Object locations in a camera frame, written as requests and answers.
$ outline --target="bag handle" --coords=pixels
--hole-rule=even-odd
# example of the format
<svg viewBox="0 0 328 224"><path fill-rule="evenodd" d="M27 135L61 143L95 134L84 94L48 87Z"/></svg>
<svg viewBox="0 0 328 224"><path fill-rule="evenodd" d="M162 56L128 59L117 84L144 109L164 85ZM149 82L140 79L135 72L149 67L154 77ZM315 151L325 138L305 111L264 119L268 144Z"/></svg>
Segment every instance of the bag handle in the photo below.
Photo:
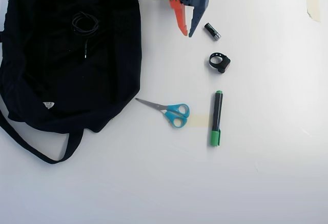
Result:
<svg viewBox="0 0 328 224"><path fill-rule="evenodd" d="M28 150L29 152L49 164L57 164L59 162L66 161L68 158L70 158L79 146L83 137L83 130L70 133L64 157L61 160L53 160L30 146L25 140L23 140L23 138L16 132L16 130L7 122L1 111L0 127L5 130L9 134L9 136L12 137L24 149Z"/></svg>

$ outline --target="marker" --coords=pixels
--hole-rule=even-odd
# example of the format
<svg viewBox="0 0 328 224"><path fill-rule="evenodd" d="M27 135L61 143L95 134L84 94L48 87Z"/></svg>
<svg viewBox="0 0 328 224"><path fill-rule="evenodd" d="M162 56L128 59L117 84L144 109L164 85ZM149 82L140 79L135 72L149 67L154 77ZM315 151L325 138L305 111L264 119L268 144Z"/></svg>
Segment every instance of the marker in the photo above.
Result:
<svg viewBox="0 0 328 224"><path fill-rule="evenodd" d="M220 119L221 119L221 110L222 110L222 100L223 100L223 93L221 91L217 91L215 93L215 102L214 102L211 146L220 145L220 137L221 137Z"/></svg>

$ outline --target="black ring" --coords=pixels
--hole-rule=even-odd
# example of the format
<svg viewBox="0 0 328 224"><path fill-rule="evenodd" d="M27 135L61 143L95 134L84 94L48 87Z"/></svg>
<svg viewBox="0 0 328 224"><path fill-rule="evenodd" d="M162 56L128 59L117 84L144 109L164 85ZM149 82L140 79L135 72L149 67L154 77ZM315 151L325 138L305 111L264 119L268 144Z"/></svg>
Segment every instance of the black ring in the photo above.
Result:
<svg viewBox="0 0 328 224"><path fill-rule="evenodd" d="M218 64L215 64L214 62L212 62L212 58L214 57L220 57L222 58L222 61ZM216 68L221 74L224 74L226 72L230 63L231 60L226 55L223 55L222 53L215 52L210 56L210 65L213 68Z"/></svg>

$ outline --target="white table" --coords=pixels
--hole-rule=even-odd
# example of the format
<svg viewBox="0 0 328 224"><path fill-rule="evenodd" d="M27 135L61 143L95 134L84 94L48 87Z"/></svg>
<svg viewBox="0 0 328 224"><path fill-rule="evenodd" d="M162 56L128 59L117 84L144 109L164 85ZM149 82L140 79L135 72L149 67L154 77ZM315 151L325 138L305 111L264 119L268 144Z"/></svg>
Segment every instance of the white table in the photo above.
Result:
<svg viewBox="0 0 328 224"><path fill-rule="evenodd" d="M140 0L138 97L185 102L193 122L174 130L132 101L55 166L0 130L0 223L328 223L328 0L320 1L321 23L306 0L211 0L187 38L167 0ZM219 42L203 31L207 22ZM232 60L224 75L207 63L217 51ZM221 146L211 148L217 90ZM11 123L47 155L63 155L65 135Z"/></svg>

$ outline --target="masking tape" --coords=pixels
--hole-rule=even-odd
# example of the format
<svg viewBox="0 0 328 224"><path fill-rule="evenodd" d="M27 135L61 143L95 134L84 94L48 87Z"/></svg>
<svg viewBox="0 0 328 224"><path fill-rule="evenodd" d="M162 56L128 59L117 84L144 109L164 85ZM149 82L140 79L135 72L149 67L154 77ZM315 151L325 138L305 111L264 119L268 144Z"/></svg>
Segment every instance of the masking tape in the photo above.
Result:
<svg viewBox="0 0 328 224"><path fill-rule="evenodd" d="M316 22L321 22L320 18L320 0L306 0L307 13Z"/></svg>
<svg viewBox="0 0 328 224"><path fill-rule="evenodd" d="M186 127L208 128L212 123L212 115L190 115Z"/></svg>

